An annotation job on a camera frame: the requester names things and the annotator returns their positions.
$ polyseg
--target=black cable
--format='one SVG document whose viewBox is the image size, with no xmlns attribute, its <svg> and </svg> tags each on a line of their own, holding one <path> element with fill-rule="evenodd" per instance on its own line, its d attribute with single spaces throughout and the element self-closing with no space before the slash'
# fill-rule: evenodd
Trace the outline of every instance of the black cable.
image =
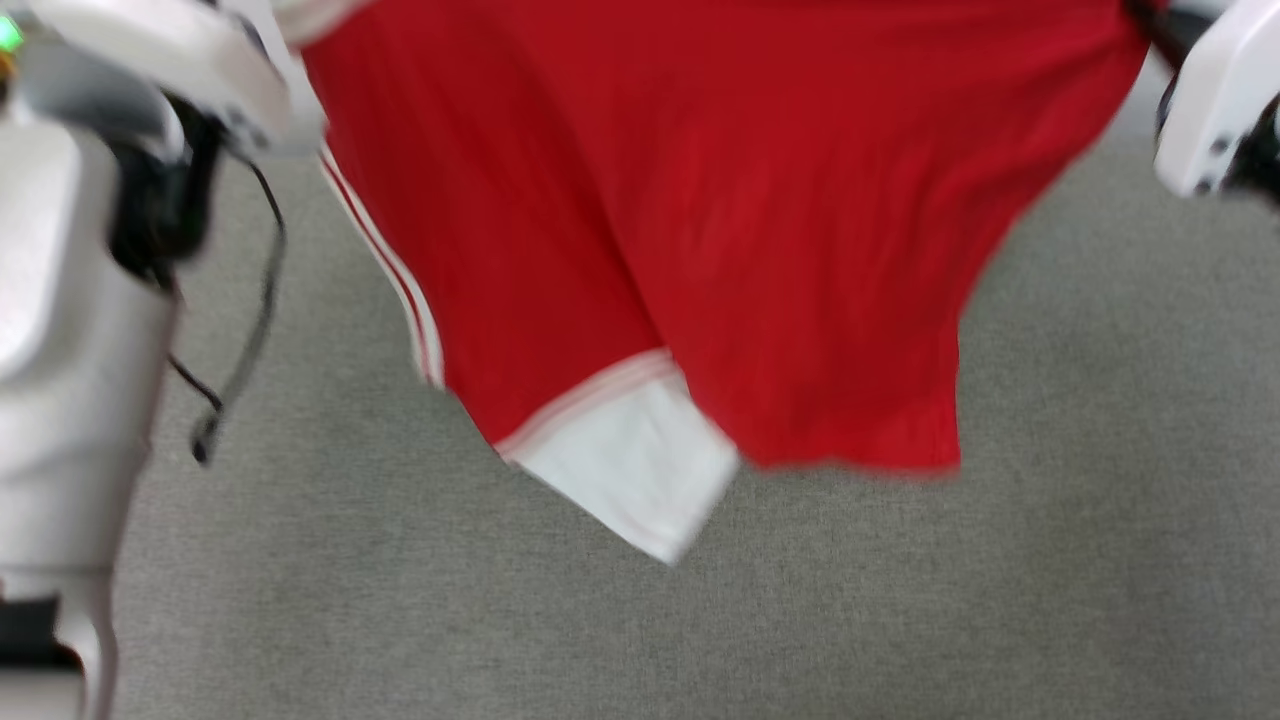
<svg viewBox="0 0 1280 720">
<path fill-rule="evenodd" d="M 187 380 L 187 384 L 196 389 L 196 392 L 204 395 L 205 398 L 209 400 L 209 405 L 211 407 L 210 411 L 198 423 L 196 423 L 191 434 L 191 454 L 196 459 L 196 462 L 200 462 L 202 466 L 207 466 L 212 460 L 214 450 L 218 445 L 218 432 L 221 428 L 223 419 L 244 391 L 244 387 L 248 384 L 250 375 L 253 373 L 253 366 L 262 355 L 262 347 L 266 343 L 266 336 L 270 331 L 271 320 L 275 316 L 276 290 L 279 286 L 280 269 L 284 266 L 284 250 L 288 243 L 288 232 L 284 225 L 284 213 L 280 211 L 280 205 L 275 200 L 275 193 L 271 192 L 271 183 L 268 182 L 261 168 L 259 168 L 251 159 L 234 151 L 232 151 L 230 155 L 248 168 L 257 178 L 259 184 L 262 187 L 266 202 L 271 206 L 271 214 L 275 215 L 275 240 L 271 243 L 271 255 L 268 258 L 266 268 L 262 272 L 262 297 L 257 314 L 257 322 L 253 325 L 253 332 L 250 334 L 248 341 L 244 343 L 244 348 L 241 351 L 239 360 L 236 361 L 236 369 L 232 372 L 230 379 L 227 380 L 227 386 L 223 388 L 220 397 L 219 393 L 200 382 L 180 361 L 175 357 L 170 357 L 170 364 L 178 374 L 182 375 L 182 378 Z"/>
</svg>

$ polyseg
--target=red fabric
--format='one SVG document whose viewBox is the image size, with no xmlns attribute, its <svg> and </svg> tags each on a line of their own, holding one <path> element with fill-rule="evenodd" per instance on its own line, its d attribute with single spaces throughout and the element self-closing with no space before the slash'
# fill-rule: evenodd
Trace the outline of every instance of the red fabric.
<svg viewBox="0 0 1280 720">
<path fill-rule="evenodd" d="M 380 0 L 306 50 L 490 442 L 667 346 L 760 464 L 959 460 L 957 322 L 1106 127 L 1120 0 Z"/>
</svg>

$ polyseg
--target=green led indicator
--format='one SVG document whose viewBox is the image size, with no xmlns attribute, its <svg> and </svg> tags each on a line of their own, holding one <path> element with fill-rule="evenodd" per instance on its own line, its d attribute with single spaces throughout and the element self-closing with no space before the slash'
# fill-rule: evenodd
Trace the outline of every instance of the green led indicator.
<svg viewBox="0 0 1280 720">
<path fill-rule="evenodd" d="M 0 15 L 0 53 L 15 53 L 22 45 L 22 31 L 18 23 Z"/>
</svg>

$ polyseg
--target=gray fabric surface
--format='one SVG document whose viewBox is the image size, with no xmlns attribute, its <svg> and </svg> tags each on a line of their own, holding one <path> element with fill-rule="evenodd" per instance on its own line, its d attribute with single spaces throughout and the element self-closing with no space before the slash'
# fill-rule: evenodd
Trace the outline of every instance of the gray fabric surface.
<svg viewBox="0 0 1280 720">
<path fill-rule="evenodd" d="M 1143 122 L 1149 115 L 1143 114 Z M 169 383 L 119 574 L 119 717 L 1280 717 L 1280 236 L 1120 133 L 974 299 L 965 466 L 745 471 L 675 570 L 415 377 L 311 163 L 218 465 Z M 270 229 L 229 170 L 180 351 L 225 375 Z"/>
</svg>

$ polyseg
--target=white robotic arm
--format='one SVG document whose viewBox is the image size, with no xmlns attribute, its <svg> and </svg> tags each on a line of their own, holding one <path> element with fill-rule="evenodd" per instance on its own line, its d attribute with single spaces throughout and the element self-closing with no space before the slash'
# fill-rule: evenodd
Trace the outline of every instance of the white robotic arm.
<svg viewBox="0 0 1280 720">
<path fill-rule="evenodd" d="M 1280 201 L 1280 0 L 1130 9 L 1178 70 L 1161 181 Z M 315 146 L 323 120 L 266 0 L 0 0 L 4 14 L 27 40 L 0 96 L 0 720 L 106 720 L 110 583 L 173 265 L 204 240 L 224 151 Z"/>
</svg>

